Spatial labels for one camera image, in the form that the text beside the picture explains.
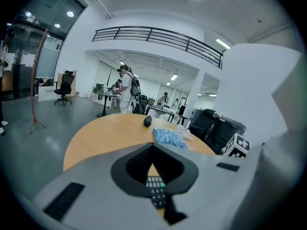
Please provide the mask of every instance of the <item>backpack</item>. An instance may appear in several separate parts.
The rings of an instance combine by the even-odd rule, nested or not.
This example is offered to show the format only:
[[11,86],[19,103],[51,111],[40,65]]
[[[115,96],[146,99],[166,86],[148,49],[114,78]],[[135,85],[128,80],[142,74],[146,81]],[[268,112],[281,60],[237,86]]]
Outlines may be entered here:
[[130,74],[128,74],[129,77],[131,77],[131,90],[130,93],[132,96],[137,97],[141,95],[141,88],[140,88],[140,82],[136,77],[132,77]]

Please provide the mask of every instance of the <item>computer mouse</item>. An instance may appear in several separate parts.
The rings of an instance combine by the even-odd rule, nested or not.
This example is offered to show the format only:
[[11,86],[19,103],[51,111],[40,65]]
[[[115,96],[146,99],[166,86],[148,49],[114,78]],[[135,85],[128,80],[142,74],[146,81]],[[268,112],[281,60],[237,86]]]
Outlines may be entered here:
[[151,124],[152,124],[152,117],[146,117],[145,119],[144,119],[144,126],[146,126],[146,127],[149,127]]

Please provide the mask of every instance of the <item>glass wall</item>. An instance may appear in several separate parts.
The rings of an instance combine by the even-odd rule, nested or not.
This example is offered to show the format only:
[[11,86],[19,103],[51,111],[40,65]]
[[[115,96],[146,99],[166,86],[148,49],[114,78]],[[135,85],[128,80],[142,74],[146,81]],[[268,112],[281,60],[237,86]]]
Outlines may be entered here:
[[2,79],[2,99],[31,95],[32,66],[37,47],[46,29],[45,40],[35,73],[35,93],[42,78],[53,83],[56,62],[62,44],[84,6],[77,0],[29,0],[19,10],[13,25],[14,37],[8,43],[9,67]]

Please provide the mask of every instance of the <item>white ceiling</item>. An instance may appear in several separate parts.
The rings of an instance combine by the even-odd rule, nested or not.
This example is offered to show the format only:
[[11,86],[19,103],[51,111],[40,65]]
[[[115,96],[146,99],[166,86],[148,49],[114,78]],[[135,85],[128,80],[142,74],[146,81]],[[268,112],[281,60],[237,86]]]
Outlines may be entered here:
[[[112,14],[120,11],[155,10],[156,12],[175,12],[185,15],[187,19],[197,20],[204,30],[212,31],[233,45],[241,43],[233,35],[226,35],[227,28],[231,27],[246,42],[254,41],[263,35],[270,36],[276,29],[285,25],[295,31],[291,18],[277,0],[100,0]],[[301,49],[299,39],[295,33],[291,40],[271,40],[265,43]],[[283,37],[281,30],[278,36]],[[208,38],[205,43],[217,48],[215,36]]]
[[[113,67],[120,67],[120,61],[126,63],[132,72],[137,74],[140,78],[158,82],[166,85],[168,82],[171,84],[169,87],[182,90],[190,93],[194,78],[198,73],[198,69],[192,66],[185,66],[162,57],[147,56],[139,53],[123,52],[123,51],[97,51],[100,59],[105,63],[111,61]],[[172,81],[171,78],[174,74],[178,77]],[[219,80],[205,74],[203,84],[201,87],[201,94],[205,96],[206,93],[217,93],[219,87]]]

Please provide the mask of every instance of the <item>table leg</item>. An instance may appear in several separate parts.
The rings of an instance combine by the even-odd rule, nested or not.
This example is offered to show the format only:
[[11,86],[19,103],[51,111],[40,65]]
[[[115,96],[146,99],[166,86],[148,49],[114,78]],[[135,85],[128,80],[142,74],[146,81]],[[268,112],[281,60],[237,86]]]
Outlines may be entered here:
[[105,96],[105,105],[104,105],[104,109],[103,109],[103,111],[102,111],[102,113],[98,113],[97,114],[97,117],[104,117],[104,116],[106,116],[106,101],[107,101],[107,96]]
[[148,115],[148,112],[149,112],[149,107],[146,109],[146,113],[145,113],[146,116]]

